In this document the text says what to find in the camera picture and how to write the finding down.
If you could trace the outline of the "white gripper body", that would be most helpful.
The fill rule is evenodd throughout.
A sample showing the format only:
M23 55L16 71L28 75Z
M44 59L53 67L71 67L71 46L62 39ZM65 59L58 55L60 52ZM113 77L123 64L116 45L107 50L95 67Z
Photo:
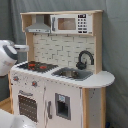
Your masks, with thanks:
M14 48L18 52L28 52L29 51L29 46L28 45L14 45Z

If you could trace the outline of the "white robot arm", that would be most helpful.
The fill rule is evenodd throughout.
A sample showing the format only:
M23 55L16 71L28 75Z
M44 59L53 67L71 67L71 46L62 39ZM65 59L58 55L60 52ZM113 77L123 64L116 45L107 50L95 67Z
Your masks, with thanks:
M6 76L17 61L17 52L27 52L27 45L15 45L10 40L0 40L0 77ZM24 115L13 115L0 109L0 128L36 128Z

